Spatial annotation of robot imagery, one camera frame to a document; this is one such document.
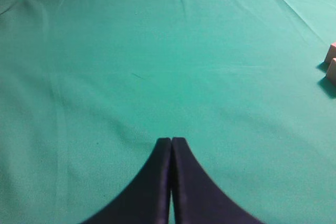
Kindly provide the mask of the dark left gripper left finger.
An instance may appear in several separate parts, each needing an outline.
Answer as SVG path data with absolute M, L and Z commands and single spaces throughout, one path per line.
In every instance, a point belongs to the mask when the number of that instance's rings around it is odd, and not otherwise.
M 149 158 L 127 187 L 84 223 L 168 223 L 171 139 L 157 140 Z

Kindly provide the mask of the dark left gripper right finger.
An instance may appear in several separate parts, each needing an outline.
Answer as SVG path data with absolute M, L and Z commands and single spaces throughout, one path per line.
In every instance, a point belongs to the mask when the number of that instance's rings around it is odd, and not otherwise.
M 176 223 L 262 223 L 212 181 L 185 138 L 172 139 L 171 169 Z

